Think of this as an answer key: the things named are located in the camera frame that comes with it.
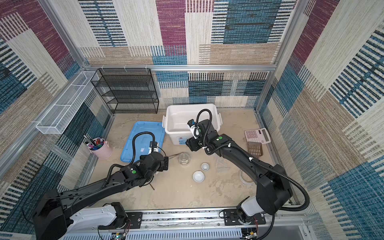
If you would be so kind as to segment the clear glass flask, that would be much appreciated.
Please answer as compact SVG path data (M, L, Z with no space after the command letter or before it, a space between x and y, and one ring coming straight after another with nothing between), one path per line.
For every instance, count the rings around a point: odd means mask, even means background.
M179 154L178 161L180 165L187 166L191 161L191 157L188 153L183 152Z

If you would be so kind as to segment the white evaporating dish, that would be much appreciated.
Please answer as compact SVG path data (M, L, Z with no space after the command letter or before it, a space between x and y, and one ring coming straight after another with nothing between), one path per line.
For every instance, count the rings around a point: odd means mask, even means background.
M196 182L196 183L201 183L205 180L205 175L202 171L195 171L193 173L193 180Z

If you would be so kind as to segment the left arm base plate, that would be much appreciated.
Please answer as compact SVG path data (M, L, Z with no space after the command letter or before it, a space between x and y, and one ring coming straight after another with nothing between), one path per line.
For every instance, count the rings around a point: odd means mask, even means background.
M143 212L127 212L122 230L140 229L143 219Z

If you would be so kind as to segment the clear test tube rack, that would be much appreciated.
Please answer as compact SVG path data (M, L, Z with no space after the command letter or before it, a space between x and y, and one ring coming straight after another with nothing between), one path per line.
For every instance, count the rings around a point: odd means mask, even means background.
M230 170L228 161L223 157L215 156L215 169L217 173L223 173Z

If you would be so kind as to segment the small white crucible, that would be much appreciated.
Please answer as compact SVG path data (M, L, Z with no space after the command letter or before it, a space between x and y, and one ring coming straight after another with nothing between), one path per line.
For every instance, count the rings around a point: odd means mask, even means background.
M210 169L210 166L208 163L202 163L201 168L203 171L208 171Z

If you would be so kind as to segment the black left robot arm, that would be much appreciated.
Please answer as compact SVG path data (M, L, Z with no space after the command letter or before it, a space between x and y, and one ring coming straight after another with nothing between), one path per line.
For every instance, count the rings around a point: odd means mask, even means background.
M113 164L106 178L92 184L60 193L57 189L48 190L38 200L32 201L35 205L32 221L36 238L58 240L67 233L99 226L124 228L128 216L120 203L113 202L99 208L90 206L108 196L143 187L155 173L166 171L168 167L167 156L152 152L126 166Z

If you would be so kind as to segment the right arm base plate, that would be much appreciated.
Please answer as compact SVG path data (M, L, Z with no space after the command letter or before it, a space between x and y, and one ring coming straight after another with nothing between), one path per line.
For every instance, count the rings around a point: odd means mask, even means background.
M226 226L266 224L266 219L262 214L258 213L250 217L239 209L221 210L219 217L224 220Z

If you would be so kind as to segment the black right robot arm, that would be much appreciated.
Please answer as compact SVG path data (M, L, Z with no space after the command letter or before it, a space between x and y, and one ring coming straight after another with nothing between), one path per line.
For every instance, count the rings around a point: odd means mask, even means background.
M237 215L241 224L249 224L254 215L268 214L273 216L279 210L299 212L310 205L310 196L303 186L288 177L280 165L272 166L242 149L232 138L219 135L209 120L196 123L188 121L193 136L186 141L191 151L204 149L207 155L216 154L242 170L257 186L253 197L247 197L237 206ZM285 207L293 196L292 186L300 190L305 198L299 207Z

